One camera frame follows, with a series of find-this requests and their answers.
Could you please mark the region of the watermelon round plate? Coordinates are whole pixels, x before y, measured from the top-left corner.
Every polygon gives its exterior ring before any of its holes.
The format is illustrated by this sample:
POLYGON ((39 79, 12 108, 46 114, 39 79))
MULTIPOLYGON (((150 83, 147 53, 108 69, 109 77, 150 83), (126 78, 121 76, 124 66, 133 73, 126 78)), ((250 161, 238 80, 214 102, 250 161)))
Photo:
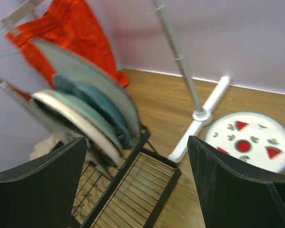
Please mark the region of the watermelon round plate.
POLYGON ((285 127, 256 112, 235 112, 216 120, 205 142, 219 151, 256 167, 285 170, 285 127))

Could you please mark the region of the flower square plate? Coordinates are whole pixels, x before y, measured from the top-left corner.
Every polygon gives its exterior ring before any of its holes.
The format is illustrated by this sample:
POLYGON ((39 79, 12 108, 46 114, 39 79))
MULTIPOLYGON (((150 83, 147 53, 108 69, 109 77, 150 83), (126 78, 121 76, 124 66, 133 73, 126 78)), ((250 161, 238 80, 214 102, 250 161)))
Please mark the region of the flower square plate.
POLYGON ((43 111, 32 100, 31 94, 18 89, 9 81, 0 76, 0 87, 9 95, 18 105, 24 108, 31 116, 41 123, 47 130, 49 130, 56 138, 62 143, 66 144, 71 142, 77 137, 84 137, 88 146, 85 160, 95 165, 95 168, 103 174, 108 180, 112 180, 112 175, 107 168, 103 165, 98 154, 91 150, 90 140, 86 135, 79 132, 74 127, 69 127, 59 120, 53 111, 43 111))

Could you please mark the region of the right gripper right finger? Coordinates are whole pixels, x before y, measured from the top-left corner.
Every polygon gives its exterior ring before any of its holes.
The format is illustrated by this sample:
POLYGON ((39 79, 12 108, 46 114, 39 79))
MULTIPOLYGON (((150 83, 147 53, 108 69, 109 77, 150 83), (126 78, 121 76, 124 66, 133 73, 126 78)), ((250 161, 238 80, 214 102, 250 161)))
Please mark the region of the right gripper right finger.
POLYGON ((285 228, 285 175, 220 152, 196 136, 187 148, 207 228, 285 228))

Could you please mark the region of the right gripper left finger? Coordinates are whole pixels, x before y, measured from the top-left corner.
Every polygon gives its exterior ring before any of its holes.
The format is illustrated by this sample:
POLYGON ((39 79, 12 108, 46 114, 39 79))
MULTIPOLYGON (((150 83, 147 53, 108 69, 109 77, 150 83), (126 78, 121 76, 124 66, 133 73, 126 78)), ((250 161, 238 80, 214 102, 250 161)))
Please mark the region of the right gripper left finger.
POLYGON ((0 172, 0 228, 67 228, 86 150, 80 137, 0 172))

